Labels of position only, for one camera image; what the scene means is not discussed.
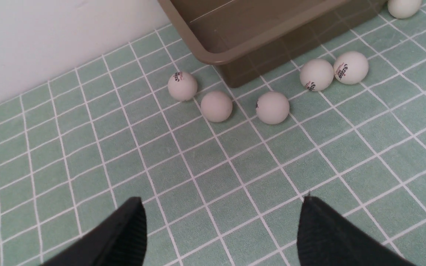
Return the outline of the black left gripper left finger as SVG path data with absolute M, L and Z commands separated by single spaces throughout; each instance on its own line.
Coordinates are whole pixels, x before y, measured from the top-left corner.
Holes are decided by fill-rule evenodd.
M 130 197 L 80 240 L 43 266 L 142 266 L 148 242 L 140 197 Z

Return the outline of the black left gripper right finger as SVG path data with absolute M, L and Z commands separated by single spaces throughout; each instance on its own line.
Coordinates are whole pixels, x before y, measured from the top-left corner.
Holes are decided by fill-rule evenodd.
M 297 232 L 301 266 L 411 266 L 315 196 L 304 197 Z

